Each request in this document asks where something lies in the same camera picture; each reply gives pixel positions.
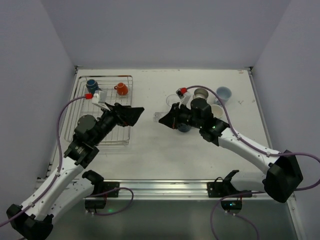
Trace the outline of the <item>dark blue mug front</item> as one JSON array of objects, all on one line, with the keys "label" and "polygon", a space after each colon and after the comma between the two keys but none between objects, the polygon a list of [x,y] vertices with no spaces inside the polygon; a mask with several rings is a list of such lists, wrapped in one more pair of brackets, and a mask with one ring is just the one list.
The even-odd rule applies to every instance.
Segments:
[{"label": "dark blue mug front", "polygon": [[188,126],[188,125],[185,125],[185,124],[181,124],[178,128],[177,128],[177,130],[178,131],[180,131],[180,132],[182,132],[182,133],[187,133],[187,132],[189,132],[190,130],[191,130],[191,126]]}]

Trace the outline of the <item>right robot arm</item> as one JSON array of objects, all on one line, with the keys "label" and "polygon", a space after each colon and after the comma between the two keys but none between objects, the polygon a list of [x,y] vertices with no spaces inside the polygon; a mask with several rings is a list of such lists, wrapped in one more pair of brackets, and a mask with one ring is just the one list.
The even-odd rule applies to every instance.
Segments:
[{"label": "right robot arm", "polygon": [[196,128],[207,142],[249,161],[265,175],[262,180],[264,192],[279,203],[285,203],[303,180],[297,158],[292,152],[275,151],[239,134],[229,123],[216,118],[203,98],[193,99],[190,108],[174,103],[158,122],[171,129],[182,125]]}]

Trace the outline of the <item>orange ceramic cup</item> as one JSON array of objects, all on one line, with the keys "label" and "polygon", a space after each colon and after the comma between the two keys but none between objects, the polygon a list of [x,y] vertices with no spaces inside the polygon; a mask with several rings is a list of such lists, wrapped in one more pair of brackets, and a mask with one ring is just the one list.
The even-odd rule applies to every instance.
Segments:
[{"label": "orange ceramic cup", "polygon": [[119,96],[126,96],[129,92],[128,87],[123,82],[119,82],[117,85],[115,85],[114,89]]}]

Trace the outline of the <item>grey ceramic mug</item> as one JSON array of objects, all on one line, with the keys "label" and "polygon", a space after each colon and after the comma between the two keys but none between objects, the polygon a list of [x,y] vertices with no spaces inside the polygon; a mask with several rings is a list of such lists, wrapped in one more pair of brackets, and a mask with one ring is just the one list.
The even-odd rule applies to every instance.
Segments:
[{"label": "grey ceramic mug", "polygon": [[218,95],[222,103],[226,104],[232,96],[232,91],[228,87],[220,86],[216,89],[216,94]]}]

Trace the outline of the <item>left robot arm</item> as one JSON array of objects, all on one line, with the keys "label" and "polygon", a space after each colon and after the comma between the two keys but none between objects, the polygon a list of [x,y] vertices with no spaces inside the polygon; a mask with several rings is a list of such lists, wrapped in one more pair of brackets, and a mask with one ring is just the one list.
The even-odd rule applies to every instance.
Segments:
[{"label": "left robot arm", "polygon": [[72,142],[59,155],[57,168],[28,199],[7,209],[12,228],[27,240],[45,240],[60,214],[101,190],[103,177],[93,170],[85,170],[86,167],[98,154],[100,142],[114,127],[134,126],[144,110],[116,102],[107,104],[98,118],[89,114],[82,116]]}]

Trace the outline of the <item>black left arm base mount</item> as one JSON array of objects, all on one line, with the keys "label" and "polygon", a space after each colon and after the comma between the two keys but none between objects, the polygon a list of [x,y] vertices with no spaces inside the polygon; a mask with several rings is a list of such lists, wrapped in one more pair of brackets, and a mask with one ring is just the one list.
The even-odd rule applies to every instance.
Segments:
[{"label": "black left arm base mount", "polygon": [[89,180],[91,184],[94,186],[93,192],[90,194],[90,196],[97,195],[101,198],[117,198],[119,196],[119,190],[115,190],[110,193],[105,193],[113,189],[119,188],[120,183],[117,181],[105,181],[100,174],[96,173],[93,170],[85,171],[82,174],[82,178]]}]

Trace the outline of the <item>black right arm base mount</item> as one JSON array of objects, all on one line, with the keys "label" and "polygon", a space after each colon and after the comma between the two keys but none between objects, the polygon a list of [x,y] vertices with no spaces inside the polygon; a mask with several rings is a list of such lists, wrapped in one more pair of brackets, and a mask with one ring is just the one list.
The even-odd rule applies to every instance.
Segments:
[{"label": "black right arm base mount", "polygon": [[252,192],[249,190],[237,190],[231,183],[233,176],[239,170],[232,170],[225,178],[217,177],[214,181],[206,183],[207,195],[209,198],[223,198],[230,195],[239,194],[240,197],[251,198]]}]

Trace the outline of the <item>clear plastic cup front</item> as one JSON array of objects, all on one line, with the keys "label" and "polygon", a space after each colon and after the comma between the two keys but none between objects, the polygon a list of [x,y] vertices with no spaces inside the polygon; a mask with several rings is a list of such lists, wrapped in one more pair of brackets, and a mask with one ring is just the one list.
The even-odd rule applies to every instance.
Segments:
[{"label": "clear plastic cup front", "polygon": [[169,108],[171,108],[173,104],[176,104],[179,102],[180,102],[180,98],[176,94],[168,95],[166,98],[166,104]]}]

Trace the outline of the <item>clear glass cup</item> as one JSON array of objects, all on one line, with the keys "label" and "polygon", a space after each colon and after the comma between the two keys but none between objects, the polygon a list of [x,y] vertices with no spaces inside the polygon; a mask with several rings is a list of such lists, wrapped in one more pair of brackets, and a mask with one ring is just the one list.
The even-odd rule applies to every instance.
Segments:
[{"label": "clear glass cup", "polygon": [[158,123],[161,118],[163,118],[167,112],[155,112],[153,115],[153,121]]}]

